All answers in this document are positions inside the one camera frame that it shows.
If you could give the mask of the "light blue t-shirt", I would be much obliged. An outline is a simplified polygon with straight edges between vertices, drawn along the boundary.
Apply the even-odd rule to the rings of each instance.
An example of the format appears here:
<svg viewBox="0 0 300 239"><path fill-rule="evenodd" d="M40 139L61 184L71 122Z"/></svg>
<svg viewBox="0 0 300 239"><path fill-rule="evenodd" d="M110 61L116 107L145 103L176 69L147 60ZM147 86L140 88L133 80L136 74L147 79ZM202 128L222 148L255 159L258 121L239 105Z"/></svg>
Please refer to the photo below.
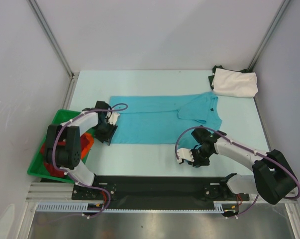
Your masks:
<svg viewBox="0 0 300 239"><path fill-rule="evenodd" d="M218 96L212 92L184 96L112 96L110 105L125 103L114 144L175 144L192 148L196 141L186 129L204 126L219 130Z"/></svg>

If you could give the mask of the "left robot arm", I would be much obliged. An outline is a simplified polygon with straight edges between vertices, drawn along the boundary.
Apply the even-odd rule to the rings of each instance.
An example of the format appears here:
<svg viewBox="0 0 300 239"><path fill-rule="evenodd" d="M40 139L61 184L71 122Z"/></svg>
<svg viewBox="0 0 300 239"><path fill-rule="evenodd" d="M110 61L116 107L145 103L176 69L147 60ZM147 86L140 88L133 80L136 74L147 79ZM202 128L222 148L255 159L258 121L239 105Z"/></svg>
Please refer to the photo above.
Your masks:
<svg viewBox="0 0 300 239"><path fill-rule="evenodd" d="M55 171L71 178L75 185L83 187L83 193L95 199L103 192L111 193L96 184L96 175L83 163L83 153L88 153L94 139L110 144L117 130L120 109L98 101L93 108L85 108L72 119L47 128L44 162Z"/></svg>

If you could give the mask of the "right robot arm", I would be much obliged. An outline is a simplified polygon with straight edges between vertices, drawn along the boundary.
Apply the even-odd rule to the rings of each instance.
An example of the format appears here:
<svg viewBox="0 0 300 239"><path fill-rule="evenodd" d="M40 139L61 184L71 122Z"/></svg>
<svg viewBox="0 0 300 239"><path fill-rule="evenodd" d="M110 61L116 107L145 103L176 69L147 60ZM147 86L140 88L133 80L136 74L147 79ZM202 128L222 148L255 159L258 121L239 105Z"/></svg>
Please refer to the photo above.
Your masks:
<svg viewBox="0 0 300 239"><path fill-rule="evenodd" d="M196 127L191 135L200 145L192 150L192 166L205 166L214 155L228 157L249 169L253 175L234 173L221 185L220 194L226 200L237 194L256 194L267 203L275 205L296 188L297 178L285 156L278 150L257 151L233 141L221 131L209 132L202 126Z"/></svg>

